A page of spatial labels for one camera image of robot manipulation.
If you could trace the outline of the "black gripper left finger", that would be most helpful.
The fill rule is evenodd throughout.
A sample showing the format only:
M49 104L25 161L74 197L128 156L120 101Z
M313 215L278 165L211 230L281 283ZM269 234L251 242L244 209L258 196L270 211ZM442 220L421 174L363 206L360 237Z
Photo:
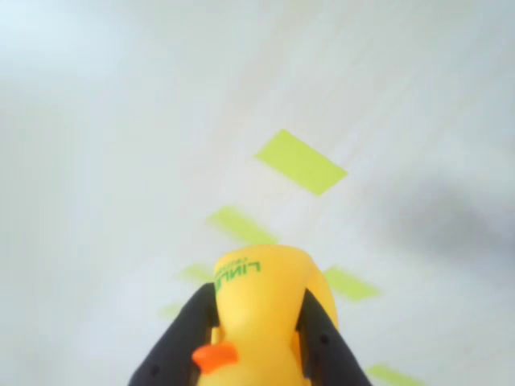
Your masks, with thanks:
M209 282L202 285L181 308L134 371L128 385L196 385L200 369L194 364L192 354L211 342L212 329L219 325L215 286Z

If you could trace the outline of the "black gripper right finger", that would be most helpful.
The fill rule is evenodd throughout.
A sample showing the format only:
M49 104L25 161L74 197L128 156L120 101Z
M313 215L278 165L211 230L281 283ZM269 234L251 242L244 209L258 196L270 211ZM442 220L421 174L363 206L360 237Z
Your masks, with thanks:
M371 386L342 335L308 289L303 297L296 330L303 375L312 385Z

